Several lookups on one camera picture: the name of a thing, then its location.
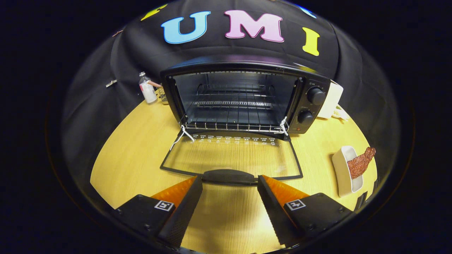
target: white string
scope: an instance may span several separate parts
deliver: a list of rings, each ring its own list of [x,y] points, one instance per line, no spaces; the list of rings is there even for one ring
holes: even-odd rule
[[[283,119],[283,120],[281,121],[281,123],[279,124],[279,126],[281,127],[281,130],[282,130],[282,131],[280,131],[279,133],[284,133],[284,134],[286,134],[286,136],[288,136],[289,133],[287,133],[286,127],[284,126],[284,124],[286,123],[286,119],[287,119],[287,117],[284,117],[284,119]]]
[[[180,134],[179,138],[176,140],[176,142],[173,143],[173,145],[171,146],[171,148],[169,149],[171,151],[171,149],[173,149],[173,146],[179,142],[180,138],[182,138],[182,136],[184,135],[184,133],[193,141],[195,142],[195,139],[188,133],[185,131],[185,127],[183,125],[180,126],[182,128],[182,134]]]

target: blue letter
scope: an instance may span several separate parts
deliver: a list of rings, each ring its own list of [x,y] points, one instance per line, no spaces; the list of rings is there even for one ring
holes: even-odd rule
[[[312,12],[311,11],[308,11],[308,10],[306,10],[305,8],[303,8],[303,7],[301,7],[301,6],[299,6],[299,5],[297,5],[298,7],[300,7],[300,9],[304,12],[304,13],[306,13],[306,14],[308,14],[309,16],[311,16],[311,17],[313,17],[313,18],[317,18],[316,16],[314,16],[314,15],[312,15]]]
[[[180,44],[198,39],[207,30],[207,15],[209,14],[210,11],[202,11],[190,15],[191,18],[195,19],[195,29],[186,34],[180,33],[180,22],[184,19],[183,17],[166,21],[161,25],[165,41],[171,44]]]

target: letter m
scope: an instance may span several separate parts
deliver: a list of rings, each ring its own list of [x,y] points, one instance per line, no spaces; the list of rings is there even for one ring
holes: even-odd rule
[[[227,38],[238,39],[245,37],[245,33],[241,31],[243,27],[252,38],[255,38],[264,29],[264,33],[260,36],[262,39],[271,42],[284,42],[279,27],[282,18],[279,16],[265,13],[256,21],[243,10],[228,10],[225,14],[231,20],[231,28],[226,33]]]

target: white box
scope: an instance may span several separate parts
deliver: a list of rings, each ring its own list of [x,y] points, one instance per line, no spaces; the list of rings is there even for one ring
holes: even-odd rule
[[[323,103],[317,117],[330,118],[333,115],[333,111],[336,109],[337,104],[339,103],[343,91],[344,88],[342,86],[331,80],[330,89],[328,89],[325,102]]]
[[[338,181],[339,196],[343,197],[355,193],[363,187],[363,175],[352,179],[347,161],[356,158],[356,151],[352,146],[343,146],[333,155],[333,165]]]

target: bottle label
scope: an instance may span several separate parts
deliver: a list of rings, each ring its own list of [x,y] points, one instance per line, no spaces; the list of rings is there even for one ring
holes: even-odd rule
[[[140,89],[143,92],[143,96],[146,99],[147,103],[151,103],[157,99],[154,88],[147,82],[142,82],[140,84]]]

